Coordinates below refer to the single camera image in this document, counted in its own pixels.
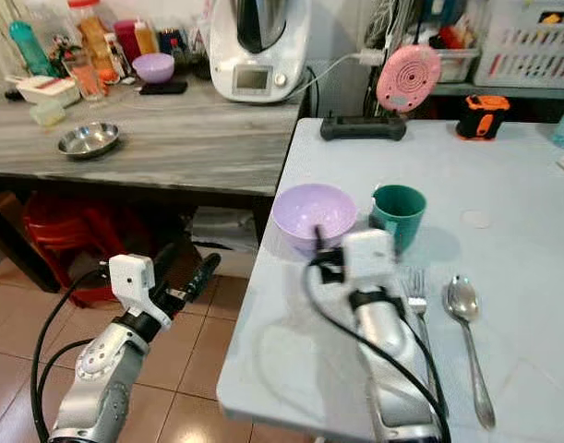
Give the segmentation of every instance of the shelf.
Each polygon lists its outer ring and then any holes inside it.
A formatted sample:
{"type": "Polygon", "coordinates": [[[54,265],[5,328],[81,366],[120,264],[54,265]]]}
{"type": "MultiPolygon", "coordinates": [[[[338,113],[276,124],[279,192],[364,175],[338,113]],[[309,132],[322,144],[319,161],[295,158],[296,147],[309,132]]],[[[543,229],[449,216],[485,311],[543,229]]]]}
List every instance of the shelf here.
{"type": "Polygon", "coordinates": [[[475,86],[471,83],[438,83],[431,95],[503,95],[524,99],[564,100],[564,90],[546,88],[508,88],[499,86],[475,86]]]}

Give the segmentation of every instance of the stainless steel dish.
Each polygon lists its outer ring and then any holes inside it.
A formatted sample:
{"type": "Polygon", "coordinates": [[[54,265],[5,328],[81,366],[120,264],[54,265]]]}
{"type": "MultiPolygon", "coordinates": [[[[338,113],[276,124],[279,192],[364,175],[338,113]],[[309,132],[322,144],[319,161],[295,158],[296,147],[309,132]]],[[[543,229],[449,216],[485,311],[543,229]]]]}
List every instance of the stainless steel dish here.
{"type": "Polygon", "coordinates": [[[90,159],[113,149],[118,138],[116,125],[89,123],[65,134],[58,143],[58,149],[71,159],[90,159]]]}

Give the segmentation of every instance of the white table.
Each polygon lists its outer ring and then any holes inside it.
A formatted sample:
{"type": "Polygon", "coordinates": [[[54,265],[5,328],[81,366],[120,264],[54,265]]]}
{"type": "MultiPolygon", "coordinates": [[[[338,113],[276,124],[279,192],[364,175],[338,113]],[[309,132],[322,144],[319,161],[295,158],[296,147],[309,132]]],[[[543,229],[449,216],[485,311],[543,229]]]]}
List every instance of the white table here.
{"type": "MultiPolygon", "coordinates": [[[[278,192],[337,186],[360,209],[355,229],[365,226],[378,183],[413,186],[427,198],[402,262],[428,272],[427,323],[452,440],[564,442],[564,171],[556,165],[564,151],[547,140],[553,126],[506,123],[496,141],[465,142],[453,122],[413,121],[400,142],[325,142],[320,122],[298,123],[278,192]],[[469,222],[469,210],[479,217],[469,222]],[[474,414],[461,328],[441,305],[454,273],[468,275],[480,297],[472,328],[497,415],[491,433],[474,414]]],[[[270,219],[218,397],[232,417],[370,441],[356,344],[308,306],[299,284],[305,263],[270,219]]],[[[339,289],[326,288],[325,297],[347,319],[339,289]]]]}

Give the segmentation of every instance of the spoon head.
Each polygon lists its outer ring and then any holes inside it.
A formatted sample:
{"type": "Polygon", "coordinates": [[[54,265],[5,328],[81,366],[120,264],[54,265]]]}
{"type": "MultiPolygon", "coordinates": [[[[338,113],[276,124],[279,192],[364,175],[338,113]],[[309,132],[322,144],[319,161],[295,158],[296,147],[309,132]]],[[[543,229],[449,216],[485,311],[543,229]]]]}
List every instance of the spoon head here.
{"type": "Polygon", "coordinates": [[[478,318],[476,293],[468,278],[456,275],[448,286],[444,299],[448,313],[458,321],[470,323],[478,318]]]}

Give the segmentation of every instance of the small purple bowl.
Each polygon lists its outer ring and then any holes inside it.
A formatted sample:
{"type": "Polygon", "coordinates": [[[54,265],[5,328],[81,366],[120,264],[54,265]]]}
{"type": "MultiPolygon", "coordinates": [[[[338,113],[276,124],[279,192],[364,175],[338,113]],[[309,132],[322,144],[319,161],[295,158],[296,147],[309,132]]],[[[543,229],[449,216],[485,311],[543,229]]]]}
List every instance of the small purple bowl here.
{"type": "Polygon", "coordinates": [[[164,83],[173,76],[174,58],[163,53],[144,54],[135,59],[132,66],[147,83],[164,83]]]}
{"type": "Polygon", "coordinates": [[[335,246],[357,219],[357,207],[349,196],[322,184],[300,185],[282,192],[271,213],[288,242],[304,252],[315,249],[317,224],[325,246],[335,246]]]}

